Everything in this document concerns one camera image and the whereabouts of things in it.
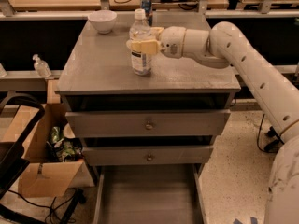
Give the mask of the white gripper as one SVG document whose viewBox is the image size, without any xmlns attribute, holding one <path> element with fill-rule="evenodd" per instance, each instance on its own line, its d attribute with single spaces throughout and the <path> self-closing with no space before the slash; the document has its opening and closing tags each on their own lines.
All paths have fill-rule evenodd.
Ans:
<svg viewBox="0 0 299 224">
<path fill-rule="evenodd" d="M 130 51 L 136 51 L 148 55 L 161 53 L 169 58 L 179 59 L 182 57 L 183 41 L 186 29 L 184 27 L 152 27 L 151 34 L 160 39 L 128 40 L 126 46 Z"/>
</svg>

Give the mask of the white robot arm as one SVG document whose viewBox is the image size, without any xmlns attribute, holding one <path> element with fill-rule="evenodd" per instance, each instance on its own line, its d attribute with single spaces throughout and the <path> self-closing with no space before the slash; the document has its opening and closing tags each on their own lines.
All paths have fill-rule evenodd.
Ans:
<svg viewBox="0 0 299 224">
<path fill-rule="evenodd" d="M 269 63 L 230 22 L 211 30 L 152 27 L 131 38 L 131 51 L 169 58 L 191 58 L 201 65 L 232 65 L 284 142 L 270 173 L 264 224 L 299 224 L 299 90 Z"/>
</svg>

